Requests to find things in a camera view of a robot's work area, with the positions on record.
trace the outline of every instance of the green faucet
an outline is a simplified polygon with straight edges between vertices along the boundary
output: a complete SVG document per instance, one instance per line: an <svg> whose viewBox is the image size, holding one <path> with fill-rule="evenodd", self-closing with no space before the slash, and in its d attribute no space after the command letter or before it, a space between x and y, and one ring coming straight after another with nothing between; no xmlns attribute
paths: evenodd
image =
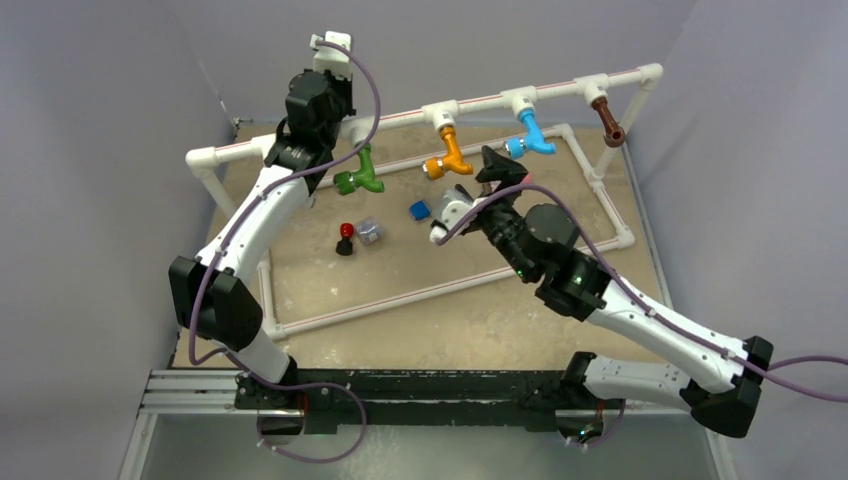
<svg viewBox="0 0 848 480"><path fill-rule="evenodd" d="M374 164L371 162L371 144L359 151L359 170L347 171L333 175L333 185L339 195L349 195L362 187L369 192L383 193L385 186L383 182L376 179Z"/></svg>

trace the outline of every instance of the small cube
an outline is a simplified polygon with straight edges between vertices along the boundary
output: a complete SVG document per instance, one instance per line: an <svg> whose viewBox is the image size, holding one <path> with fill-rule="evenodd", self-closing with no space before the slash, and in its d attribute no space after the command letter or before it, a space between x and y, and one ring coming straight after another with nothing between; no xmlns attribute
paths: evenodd
<svg viewBox="0 0 848 480"><path fill-rule="evenodd" d="M430 216L430 206L424 200L415 202L409 207L409 214L416 222L420 222Z"/></svg>

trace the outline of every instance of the blue faucet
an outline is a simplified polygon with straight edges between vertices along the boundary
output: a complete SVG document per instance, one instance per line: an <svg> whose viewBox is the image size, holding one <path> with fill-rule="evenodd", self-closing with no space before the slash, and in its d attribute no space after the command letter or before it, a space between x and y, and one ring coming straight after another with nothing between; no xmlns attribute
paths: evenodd
<svg viewBox="0 0 848 480"><path fill-rule="evenodd" d="M527 128L527 135L524 138L510 138L504 144L507 151L509 151L509 156L513 160L523 157L526 150L533 150L542 155L553 155L556 153L556 145L545 142L545 136L542 134L542 129L536 123L536 114L532 108L525 109L519 113L518 120Z"/></svg>

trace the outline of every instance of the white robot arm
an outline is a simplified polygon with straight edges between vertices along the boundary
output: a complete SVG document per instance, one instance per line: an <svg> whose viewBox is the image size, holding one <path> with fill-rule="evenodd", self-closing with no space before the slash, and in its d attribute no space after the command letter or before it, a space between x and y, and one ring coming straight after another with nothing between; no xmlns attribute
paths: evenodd
<svg viewBox="0 0 848 480"><path fill-rule="evenodd" d="M518 185L527 175L523 166L488 147L483 148L483 160L485 166L476 177L483 186L479 198L459 185L443 195L431 225L434 243L443 243L447 232L487 196ZM622 278L629 290L625 292L596 259L574 248L579 230L562 208L536 205L522 217L512 207L519 194L505 195L482 210L478 207L461 234L481 230L522 281L540 283L536 296L551 310L616 332L670 362L624 362L578 352L565 375L571 387L599 399L626 398L689 411L707 428L743 437L759 401L762 377L733 358L767 370L772 345L759 337L740 340L710 330ZM634 302L630 296L634 294L645 305Z"/></svg>
<svg viewBox="0 0 848 480"><path fill-rule="evenodd" d="M225 347L245 367L273 383L284 382L285 375L295 370L290 368L293 360L261 328L262 309L247 285L291 214L311 206L324 173L284 179L332 162L342 119L356 113L350 58L319 45L319 40L352 50L347 34L312 37L313 69L289 82L287 117L277 126L254 188L219 235L193 259L177 257L169 269L179 323L190 328L194 317L198 336ZM204 279L207 283L201 288ZM202 302L196 302L201 289ZM195 303L200 304L199 312Z"/></svg>

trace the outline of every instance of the white wall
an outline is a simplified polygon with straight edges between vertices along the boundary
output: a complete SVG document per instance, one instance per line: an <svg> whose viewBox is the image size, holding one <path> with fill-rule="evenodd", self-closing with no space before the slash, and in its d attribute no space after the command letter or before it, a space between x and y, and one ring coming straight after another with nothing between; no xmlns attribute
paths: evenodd
<svg viewBox="0 0 848 480"><path fill-rule="evenodd" d="M113 479L228 121L158 0L2 2L0 112L0 476Z"/></svg>
<svg viewBox="0 0 848 480"><path fill-rule="evenodd" d="M354 36L390 113L662 61L695 3L169 1L229 113L275 122L285 112L289 79L311 66L312 33ZM373 112L367 85L354 83L355 106ZM627 95L612 100L613 111L623 113ZM577 99L545 102L539 115L598 121Z"/></svg>
<svg viewBox="0 0 848 480"><path fill-rule="evenodd" d="M848 356L846 58L842 1L701 0L631 137L675 306L776 359ZM779 373L848 394L844 369ZM742 478L845 478L848 407L763 395Z"/></svg>

